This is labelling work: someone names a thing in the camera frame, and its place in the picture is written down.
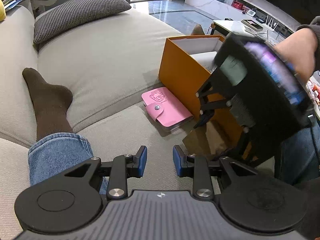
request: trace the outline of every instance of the blue jeans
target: blue jeans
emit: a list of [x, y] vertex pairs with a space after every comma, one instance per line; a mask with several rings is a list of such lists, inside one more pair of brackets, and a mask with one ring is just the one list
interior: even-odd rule
[[[54, 133], [36, 142], [28, 152], [30, 185], [37, 184], [93, 157], [90, 143], [75, 133]], [[107, 192], [103, 178], [100, 194]]]
[[[319, 151], [319, 125], [316, 124], [312, 129]], [[275, 176], [291, 185], [319, 177], [319, 162], [312, 142], [310, 128], [300, 130], [282, 142], [280, 157], [276, 158]]]

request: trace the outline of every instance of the cardboard box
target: cardboard box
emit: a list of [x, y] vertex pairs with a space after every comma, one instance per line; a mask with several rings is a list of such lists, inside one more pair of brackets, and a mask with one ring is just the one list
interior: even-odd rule
[[[190, 55], [218, 51], [224, 38], [219, 35], [182, 36], [167, 38], [162, 56], [159, 79], [199, 119], [200, 102], [196, 92], [209, 78], [210, 72]], [[210, 101], [223, 99], [216, 93], [209, 96]], [[217, 109], [212, 118], [230, 139], [230, 146], [236, 146], [242, 127], [229, 109]]]
[[183, 140], [189, 154], [208, 157], [219, 155], [230, 145], [226, 135], [216, 121], [210, 121], [202, 127], [192, 130]]

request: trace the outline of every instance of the tiled floor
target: tiled floor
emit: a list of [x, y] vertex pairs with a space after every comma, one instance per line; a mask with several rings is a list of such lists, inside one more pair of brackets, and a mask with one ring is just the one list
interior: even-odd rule
[[145, 1], [131, 3], [131, 6], [160, 19], [185, 35], [190, 35], [196, 24], [200, 24], [206, 33], [211, 22], [219, 20], [202, 10], [178, 1]]

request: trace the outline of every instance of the sofa seam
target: sofa seam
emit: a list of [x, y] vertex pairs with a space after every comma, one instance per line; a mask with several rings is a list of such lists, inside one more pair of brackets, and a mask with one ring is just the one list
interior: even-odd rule
[[19, 141], [19, 142], [21, 142], [21, 143], [26, 144], [26, 145], [33, 145], [33, 143], [21, 139], [21, 138], [18, 137], [18, 135], [16, 135], [16, 134], [15, 134], [15, 135], [12, 135], [12, 134], [8, 133], [6, 130], [0, 129], [0, 133], [6, 135], [6, 136], [8, 136], [8, 137], [11, 137], [11, 138], [13, 138], [13, 139], [15, 139], [15, 140], [17, 140], [17, 141]]
[[134, 93], [134, 94], [132, 94], [132, 95], [126, 96], [126, 97], [124, 97], [124, 98], [121, 98], [120, 100], [117, 100], [116, 102], [114, 102], [114, 103], [112, 103], [112, 104], [110, 104], [110, 105], [108, 105], [108, 106], [105, 106], [104, 108], [100, 109], [99, 111], [96, 111], [95, 113], [93, 113], [93, 114], [87, 116], [86, 118], [82, 119], [81, 121], [77, 122], [75, 125], [72, 126], [72, 129], [73, 129], [74, 127], [76, 127], [78, 124], [80, 124], [81, 122], [83, 122], [83, 121], [87, 120], [88, 118], [94, 116], [95, 114], [103, 111], [104, 109], [108, 108], [109, 106], [115, 105], [116, 103], [120, 102], [121, 100], [126, 99], [126, 98], [129, 98], [129, 97], [131, 97], [131, 96], [133, 96], [133, 95], [135, 95], [135, 94], [137, 94], [137, 93], [139, 93], [139, 92], [141, 92], [141, 91], [143, 91], [143, 90], [145, 90], [145, 89], [149, 89], [149, 88], [151, 88], [152, 86], [153, 86], [153, 85], [150, 85], [150, 86], [148, 86], [148, 87], [146, 87], [146, 88], [144, 88], [144, 89], [141, 89], [141, 90], [137, 91], [136, 93]]

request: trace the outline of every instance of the pink wallet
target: pink wallet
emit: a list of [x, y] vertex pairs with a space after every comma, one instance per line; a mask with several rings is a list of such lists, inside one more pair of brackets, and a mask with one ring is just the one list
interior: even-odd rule
[[165, 130], [173, 130], [185, 121], [192, 119], [192, 114], [166, 88], [153, 89], [142, 94], [148, 114], [158, 121]]

